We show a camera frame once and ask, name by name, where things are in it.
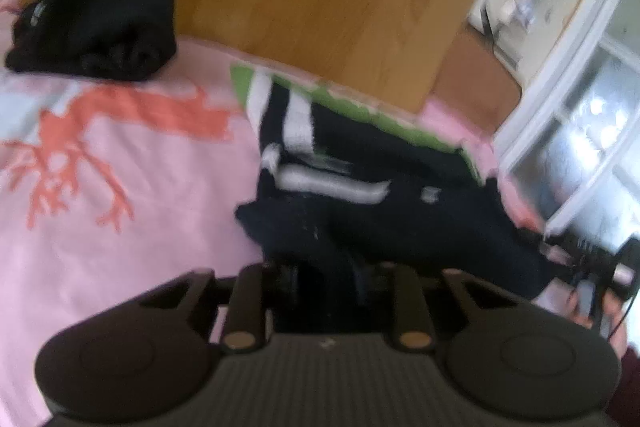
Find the brown headboard cushion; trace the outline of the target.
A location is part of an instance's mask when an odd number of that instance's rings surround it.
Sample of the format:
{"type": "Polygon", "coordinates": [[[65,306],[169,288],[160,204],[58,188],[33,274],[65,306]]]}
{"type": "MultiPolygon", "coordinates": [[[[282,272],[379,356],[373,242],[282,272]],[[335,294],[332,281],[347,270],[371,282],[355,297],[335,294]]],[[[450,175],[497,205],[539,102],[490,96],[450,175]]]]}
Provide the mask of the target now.
{"type": "Polygon", "coordinates": [[[477,131],[493,135],[521,98],[522,88],[480,33],[470,26],[460,29],[440,64],[430,99],[477,131]]]}

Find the white window frame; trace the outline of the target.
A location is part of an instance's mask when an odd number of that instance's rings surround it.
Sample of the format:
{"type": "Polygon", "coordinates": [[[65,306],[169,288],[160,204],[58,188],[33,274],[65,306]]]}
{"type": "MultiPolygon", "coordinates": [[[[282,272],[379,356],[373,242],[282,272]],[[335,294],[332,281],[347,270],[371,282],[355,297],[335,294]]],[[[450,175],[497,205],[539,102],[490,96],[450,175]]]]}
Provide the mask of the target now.
{"type": "Polygon", "coordinates": [[[622,245],[639,231],[639,0],[579,0],[521,77],[521,103],[495,136],[516,195],[550,232],[622,245]]]}

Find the pink deer print bedsheet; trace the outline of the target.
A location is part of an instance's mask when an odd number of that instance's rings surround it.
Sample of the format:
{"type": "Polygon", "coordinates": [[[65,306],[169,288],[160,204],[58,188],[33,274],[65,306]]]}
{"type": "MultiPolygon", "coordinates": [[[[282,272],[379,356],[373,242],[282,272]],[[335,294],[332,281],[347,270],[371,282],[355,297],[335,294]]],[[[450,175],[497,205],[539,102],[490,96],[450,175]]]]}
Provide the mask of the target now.
{"type": "Polygon", "coordinates": [[[255,195],[255,135],[233,56],[181,40],[144,86],[1,76],[1,421],[47,417],[41,343],[196,267],[262,257],[235,208],[255,195]]]}

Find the folded black garment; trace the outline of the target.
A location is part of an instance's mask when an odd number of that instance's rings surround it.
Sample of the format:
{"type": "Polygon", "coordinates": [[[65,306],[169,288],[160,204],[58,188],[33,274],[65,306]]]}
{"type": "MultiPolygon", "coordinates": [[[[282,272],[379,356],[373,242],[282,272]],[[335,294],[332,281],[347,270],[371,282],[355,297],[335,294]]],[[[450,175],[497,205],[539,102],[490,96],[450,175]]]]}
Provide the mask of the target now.
{"type": "Polygon", "coordinates": [[[12,27],[6,68],[140,82],[177,53],[175,0],[35,0],[12,27]]]}

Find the white power strip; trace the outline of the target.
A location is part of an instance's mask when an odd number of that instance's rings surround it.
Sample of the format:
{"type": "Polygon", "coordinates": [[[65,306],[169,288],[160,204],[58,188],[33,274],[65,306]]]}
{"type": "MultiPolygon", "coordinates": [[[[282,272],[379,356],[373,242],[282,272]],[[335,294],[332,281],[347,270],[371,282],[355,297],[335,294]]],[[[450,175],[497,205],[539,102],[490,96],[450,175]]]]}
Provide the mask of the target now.
{"type": "Polygon", "coordinates": [[[498,20],[503,25],[515,24],[529,31],[536,20],[536,9],[528,2],[518,3],[516,0],[506,0],[499,11],[498,20]]]}

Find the black green white knit sweater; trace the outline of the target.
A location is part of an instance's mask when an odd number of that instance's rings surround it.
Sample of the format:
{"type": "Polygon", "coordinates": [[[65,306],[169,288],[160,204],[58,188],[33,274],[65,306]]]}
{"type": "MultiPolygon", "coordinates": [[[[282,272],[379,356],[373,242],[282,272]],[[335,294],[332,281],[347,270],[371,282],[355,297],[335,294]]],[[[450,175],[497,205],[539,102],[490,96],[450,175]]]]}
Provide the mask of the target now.
{"type": "Polygon", "coordinates": [[[235,65],[231,81],[260,154],[235,217],[268,259],[459,269],[527,299],[570,279],[462,147],[269,69],[235,65]]]}

